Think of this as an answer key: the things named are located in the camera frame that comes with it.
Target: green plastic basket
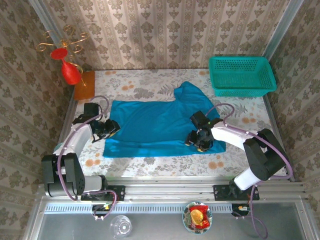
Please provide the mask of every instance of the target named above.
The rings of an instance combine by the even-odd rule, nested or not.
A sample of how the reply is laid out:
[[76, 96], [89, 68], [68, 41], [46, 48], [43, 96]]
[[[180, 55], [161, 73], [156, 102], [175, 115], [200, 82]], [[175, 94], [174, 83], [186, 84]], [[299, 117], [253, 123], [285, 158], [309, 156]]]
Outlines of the green plastic basket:
[[262, 97], [277, 89], [270, 64], [263, 56], [213, 56], [209, 71], [219, 97]]

